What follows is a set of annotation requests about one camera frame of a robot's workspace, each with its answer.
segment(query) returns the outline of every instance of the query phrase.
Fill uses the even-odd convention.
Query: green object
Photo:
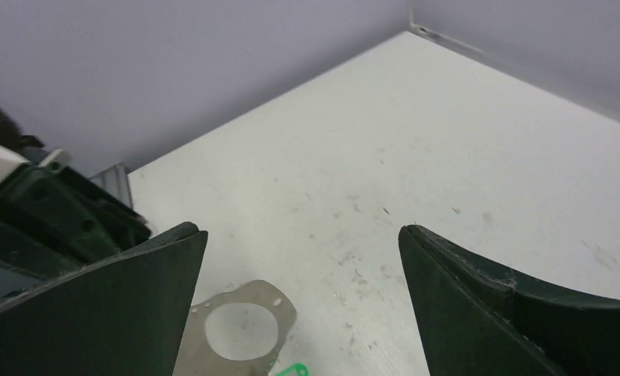
[[[276,376],[310,376],[310,372],[308,372],[308,368],[301,364],[301,363],[296,363],[295,365],[287,368],[286,370],[280,372],[279,374],[277,374]]]

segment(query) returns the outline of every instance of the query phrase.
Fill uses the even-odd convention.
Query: white tabletop
[[[160,231],[208,230],[195,303],[256,279],[292,300],[274,371],[428,374],[398,254],[410,223],[620,298],[620,124],[413,34],[130,181]]]

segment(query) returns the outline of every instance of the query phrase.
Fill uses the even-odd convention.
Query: screw hole
[[[87,233],[92,231],[94,227],[96,227],[96,223],[93,222],[92,220],[87,219],[84,222],[82,222],[82,230]]]
[[[34,199],[34,201],[42,201],[46,197],[47,197],[47,191],[43,190],[42,188],[38,188],[34,190],[34,192],[31,194],[31,198]]]

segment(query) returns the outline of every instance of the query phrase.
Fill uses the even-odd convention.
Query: flat metal plate
[[[278,341],[268,354],[252,360],[228,360],[209,346],[204,323],[218,307],[250,303],[266,308],[278,323]],[[276,362],[287,333],[296,321],[296,309],[277,287],[264,280],[253,280],[234,291],[218,294],[190,307],[186,329],[174,368],[174,376],[225,374],[229,376],[267,375]]]

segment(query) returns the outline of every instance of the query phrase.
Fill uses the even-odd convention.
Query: wall
[[[417,24],[480,49],[482,61],[497,69],[620,121],[620,0],[413,1]]]
[[[136,168],[398,33],[406,3],[0,0],[0,105],[86,174]]]

